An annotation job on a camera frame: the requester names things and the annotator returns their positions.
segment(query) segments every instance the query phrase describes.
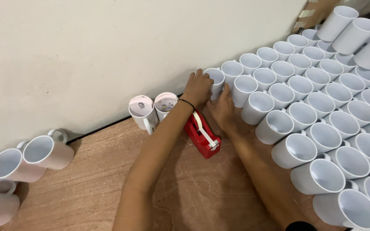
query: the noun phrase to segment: person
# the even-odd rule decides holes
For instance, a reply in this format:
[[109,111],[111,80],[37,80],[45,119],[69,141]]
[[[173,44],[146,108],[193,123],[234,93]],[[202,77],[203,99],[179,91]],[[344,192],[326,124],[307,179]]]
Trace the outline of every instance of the person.
[[[142,145],[122,189],[113,231],[152,229],[152,195],[161,171],[194,107],[210,97],[213,80],[197,70],[189,77],[185,91],[175,107]],[[215,101],[206,104],[215,122],[234,145],[251,181],[270,215],[286,231],[315,231],[291,197],[287,195],[273,170],[261,160],[250,140],[234,124],[234,103],[228,84]]]

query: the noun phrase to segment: hand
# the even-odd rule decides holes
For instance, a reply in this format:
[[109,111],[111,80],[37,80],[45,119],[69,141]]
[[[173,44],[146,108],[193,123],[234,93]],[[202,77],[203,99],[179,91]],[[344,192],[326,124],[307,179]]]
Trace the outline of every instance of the hand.
[[215,122],[229,136],[230,133],[237,132],[235,106],[227,83],[224,88],[217,100],[209,101],[206,105]]
[[189,76],[181,99],[192,103],[194,107],[198,107],[209,99],[212,84],[213,79],[209,78],[209,74],[202,75],[202,69],[198,69],[196,74],[193,72]]

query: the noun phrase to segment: wooden floor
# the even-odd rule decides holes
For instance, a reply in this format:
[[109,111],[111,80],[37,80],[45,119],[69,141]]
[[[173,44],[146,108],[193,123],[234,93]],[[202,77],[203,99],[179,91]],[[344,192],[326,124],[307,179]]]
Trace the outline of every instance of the wooden floor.
[[[156,187],[153,229],[281,230],[265,210],[229,139],[209,113],[203,113],[213,132],[223,138],[221,150],[205,160],[182,133]],[[316,216],[312,197],[298,192],[291,184],[290,170],[272,161],[272,146],[254,137],[255,126],[241,119],[238,124],[318,231],[345,230]],[[148,137],[128,119],[72,143],[76,155],[68,167],[49,169],[37,182],[18,184],[16,194],[22,205],[0,231],[110,231],[125,176]]]

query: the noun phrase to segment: white wall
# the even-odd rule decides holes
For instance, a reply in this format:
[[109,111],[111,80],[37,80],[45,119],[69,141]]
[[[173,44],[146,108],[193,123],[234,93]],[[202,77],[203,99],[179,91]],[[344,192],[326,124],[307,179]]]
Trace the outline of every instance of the white wall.
[[0,150],[128,115],[190,72],[285,39],[307,0],[0,0]]

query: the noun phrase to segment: sleeve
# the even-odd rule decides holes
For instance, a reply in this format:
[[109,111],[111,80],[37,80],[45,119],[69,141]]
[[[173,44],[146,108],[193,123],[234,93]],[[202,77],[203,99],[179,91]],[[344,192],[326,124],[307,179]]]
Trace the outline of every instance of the sleeve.
[[285,231],[317,231],[317,230],[310,223],[294,222],[288,225]]

